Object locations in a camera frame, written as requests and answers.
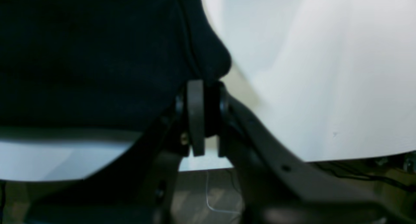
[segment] floor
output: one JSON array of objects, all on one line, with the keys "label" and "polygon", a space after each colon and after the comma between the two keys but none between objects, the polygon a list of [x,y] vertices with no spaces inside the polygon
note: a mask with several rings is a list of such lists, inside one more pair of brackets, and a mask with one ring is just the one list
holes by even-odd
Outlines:
[{"label": "floor", "polygon": [[[365,166],[355,163],[356,168]],[[332,168],[342,175],[342,170],[320,163],[321,167]],[[416,177],[396,170],[371,169],[371,173],[388,176],[404,184],[416,184]],[[414,216],[416,193],[409,193],[382,182],[342,179],[362,189],[373,192],[391,209]],[[22,224],[30,200],[45,196],[71,183],[26,184],[8,182],[6,186],[6,208],[4,224]],[[179,173],[171,213],[177,224],[237,224],[244,208],[235,170],[221,169]]]}]

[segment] white wall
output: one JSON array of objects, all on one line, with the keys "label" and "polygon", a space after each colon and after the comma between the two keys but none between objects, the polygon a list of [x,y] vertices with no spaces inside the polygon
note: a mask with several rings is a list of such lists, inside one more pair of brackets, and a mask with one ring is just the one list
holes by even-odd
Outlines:
[{"label": "white wall", "polygon": [[230,92],[300,158],[416,149],[416,0],[204,4],[233,57]]}]

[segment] cable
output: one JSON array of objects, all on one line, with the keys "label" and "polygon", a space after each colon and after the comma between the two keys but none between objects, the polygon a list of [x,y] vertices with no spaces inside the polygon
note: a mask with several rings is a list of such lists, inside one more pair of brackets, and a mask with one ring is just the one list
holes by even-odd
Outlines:
[{"label": "cable", "polygon": [[206,201],[207,201],[207,207],[208,207],[208,209],[210,209],[211,211],[214,211],[214,212],[220,212],[220,213],[226,213],[226,214],[238,214],[238,215],[241,215],[241,213],[240,213],[240,212],[237,212],[237,211],[229,211],[229,210],[214,209],[213,207],[211,207],[211,205],[209,205],[209,202],[208,202],[208,181],[209,181],[209,172],[207,171],[207,182],[206,182],[206,186],[205,186],[205,197],[206,197]]},{"label": "cable", "polygon": [[6,181],[0,181],[1,202],[0,202],[0,224],[3,224],[4,207],[6,206]]},{"label": "cable", "polygon": [[353,168],[352,166],[349,165],[345,165],[341,162],[330,162],[331,165],[336,166],[340,169],[343,169],[353,175],[363,175],[366,176],[366,174],[364,174],[363,172],[359,171],[358,169]]},{"label": "cable", "polygon": [[230,177],[231,177],[231,184],[233,185],[234,190],[235,190],[237,193],[239,193],[239,194],[241,195],[241,191],[239,191],[239,190],[237,189],[237,187],[235,186],[235,183],[234,183],[234,177],[233,177],[233,172],[231,172],[229,169],[226,169],[226,172],[228,172],[228,173],[230,174]]},{"label": "cable", "polygon": [[384,177],[384,176],[365,175],[361,172],[360,172],[361,175],[344,176],[344,175],[338,175],[332,169],[323,168],[322,166],[320,166],[318,164],[316,164],[316,166],[318,168],[320,168],[321,170],[330,172],[331,174],[333,174],[337,178],[347,178],[347,179],[354,179],[354,180],[360,180],[360,181],[381,181],[381,182],[384,182],[384,183],[386,183],[390,186],[397,187],[397,188],[399,188],[401,190],[404,190],[404,191],[407,191],[407,192],[415,192],[416,191],[416,186],[413,186],[413,185],[407,186],[407,185],[405,185],[405,184],[403,184],[403,183],[401,183],[397,180],[394,180],[392,178],[387,178],[387,177]]}]

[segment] black metal frame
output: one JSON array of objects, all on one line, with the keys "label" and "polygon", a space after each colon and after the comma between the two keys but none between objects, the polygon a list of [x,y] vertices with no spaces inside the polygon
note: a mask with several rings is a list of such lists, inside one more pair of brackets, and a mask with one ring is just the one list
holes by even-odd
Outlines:
[{"label": "black metal frame", "polygon": [[171,223],[179,164],[218,135],[245,201],[242,223],[413,223],[372,195],[290,153],[223,83],[191,81],[126,153],[84,181],[34,203],[28,224]]}]

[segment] white surface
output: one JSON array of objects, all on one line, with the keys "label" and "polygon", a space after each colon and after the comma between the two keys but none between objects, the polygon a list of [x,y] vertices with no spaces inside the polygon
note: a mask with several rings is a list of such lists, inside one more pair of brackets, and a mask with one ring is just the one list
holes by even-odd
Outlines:
[{"label": "white surface", "polygon": [[[233,57],[224,78],[229,91],[299,157],[416,150],[416,0],[204,0],[204,6]],[[140,135],[14,132],[0,129],[0,178],[20,181],[84,178]],[[185,159],[181,170],[229,167],[212,139],[209,145],[207,156]]]}]

